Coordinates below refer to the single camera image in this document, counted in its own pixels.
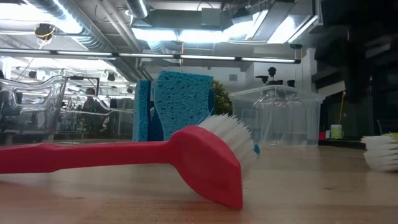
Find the white brush head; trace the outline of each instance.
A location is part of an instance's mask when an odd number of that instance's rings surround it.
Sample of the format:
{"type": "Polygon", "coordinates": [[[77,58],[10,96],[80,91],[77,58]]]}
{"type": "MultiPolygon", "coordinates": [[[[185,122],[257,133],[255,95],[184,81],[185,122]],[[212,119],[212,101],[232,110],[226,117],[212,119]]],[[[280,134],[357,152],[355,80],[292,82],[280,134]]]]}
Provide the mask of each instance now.
{"type": "Polygon", "coordinates": [[[213,115],[198,125],[222,139],[234,152],[241,165],[242,179],[248,176],[256,160],[254,143],[248,128],[235,116],[213,115]]]}

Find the red object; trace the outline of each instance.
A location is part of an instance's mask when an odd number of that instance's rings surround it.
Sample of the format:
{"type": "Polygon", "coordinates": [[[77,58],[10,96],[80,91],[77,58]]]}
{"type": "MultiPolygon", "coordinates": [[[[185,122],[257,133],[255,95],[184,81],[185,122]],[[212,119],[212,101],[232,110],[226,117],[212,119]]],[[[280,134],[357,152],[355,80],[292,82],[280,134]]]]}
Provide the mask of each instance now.
{"type": "Polygon", "coordinates": [[[319,133],[319,140],[325,140],[326,139],[326,132],[322,131],[319,133]]]}
{"type": "Polygon", "coordinates": [[[242,209],[241,166],[229,146],[204,128],[188,126],[167,142],[58,146],[31,144],[0,148],[0,174],[125,164],[171,164],[198,194],[242,209]]]}

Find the wooden countertop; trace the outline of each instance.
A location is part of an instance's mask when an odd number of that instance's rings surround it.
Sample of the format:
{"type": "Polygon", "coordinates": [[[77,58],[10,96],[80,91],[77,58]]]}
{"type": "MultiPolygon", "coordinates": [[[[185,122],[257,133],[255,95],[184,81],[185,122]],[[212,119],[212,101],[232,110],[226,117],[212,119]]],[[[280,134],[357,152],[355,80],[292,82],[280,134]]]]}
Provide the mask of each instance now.
{"type": "Polygon", "coordinates": [[[241,211],[201,198],[165,165],[0,175],[0,223],[398,223],[398,173],[369,170],[363,152],[264,149],[241,211]]]}

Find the red dish brush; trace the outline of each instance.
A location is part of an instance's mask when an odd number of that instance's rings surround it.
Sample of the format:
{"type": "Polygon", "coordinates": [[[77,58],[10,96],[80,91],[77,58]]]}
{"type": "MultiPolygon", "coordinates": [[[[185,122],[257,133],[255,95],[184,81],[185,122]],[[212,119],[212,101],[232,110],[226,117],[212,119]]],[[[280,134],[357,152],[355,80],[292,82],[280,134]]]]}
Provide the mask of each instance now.
{"type": "Polygon", "coordinates": [[[57,146],[31,144],[0,149],[0,174],[125,164],[171,164],[198,194],[242,209],[242,177],[254,164],[250,133],[236,118],[210,116],[175,132],[167,142],[57,146]]]}

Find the plastic container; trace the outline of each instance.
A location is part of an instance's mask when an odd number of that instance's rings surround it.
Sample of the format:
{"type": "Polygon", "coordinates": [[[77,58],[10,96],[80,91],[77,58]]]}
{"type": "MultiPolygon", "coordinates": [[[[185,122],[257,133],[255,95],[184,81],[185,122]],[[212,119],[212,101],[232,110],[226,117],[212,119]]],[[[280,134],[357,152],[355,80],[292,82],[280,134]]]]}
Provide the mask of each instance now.
{"type": "Polygon", "coordinates": [[[324,96],[289,86],[268,85],[231,93],[229,97],[233,113],[248,126],[256,144],[318,146],[324,96]]]}
{"type": "MultiPolygon", "coordinates": [[[[110,105],[128,108],[133,103],[130,98],[110,101],[110,105]]],[[[65,95],[55,140],[64,144],[131,141],[132,116],[132,109],[110,108],[94,95],[65,95]]]]}
{"type": "Polygon", "coordinates": [[[67,79],[43,83],[0,79],[0,145],[52,142],[67,79]]]}

